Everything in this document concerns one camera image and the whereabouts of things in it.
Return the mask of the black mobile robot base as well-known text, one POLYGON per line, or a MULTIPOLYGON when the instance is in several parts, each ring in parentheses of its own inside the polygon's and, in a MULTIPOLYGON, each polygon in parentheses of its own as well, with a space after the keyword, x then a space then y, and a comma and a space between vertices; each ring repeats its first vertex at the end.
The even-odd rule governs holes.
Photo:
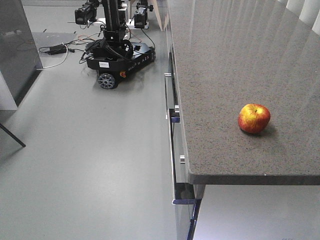
POLYGON ((129 30, 126 6, 122 0, 88 0, 75 10, 75 22, 89 26, 101 22, 103 38, 88 43, 82 60, 98 73, 97 83, 103 89, 114 89, 118 80, 125 79, 129 72, 153 62, 155 47, 143 42, 126 39, 129 30), (97 8, 103 6, 104 18, 97 18, 97 8))

